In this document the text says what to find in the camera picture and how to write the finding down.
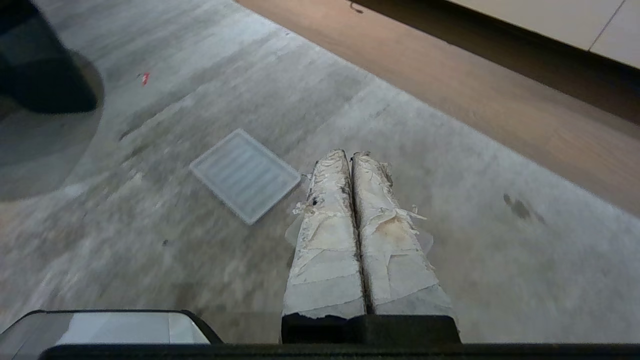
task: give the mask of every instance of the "white panel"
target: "white panel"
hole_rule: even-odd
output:
[[[640,68],[640,0],[626,0],[591,51]]]
[[[588,50],[623,0],[450,0]]]

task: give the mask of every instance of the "wooden floor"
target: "wooden floor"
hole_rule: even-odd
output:
[[[359,1],[367,8],[345,0],[237,1],[640,215],[640,127],[634,124],[640,97],[637,86],[634,93],[633,84],[616,81],[615,71],[599,74],[589,61],[538,56],[548,50],[514,38],[494,42],[487,36],[498,33],[483,37],[473,26],[466,33],[440,26],[433,36],[411,23],[428,16],[415,3]],[[432,22],[437,19],[431,14]],[[456,37],[469,51],[453,45]]]

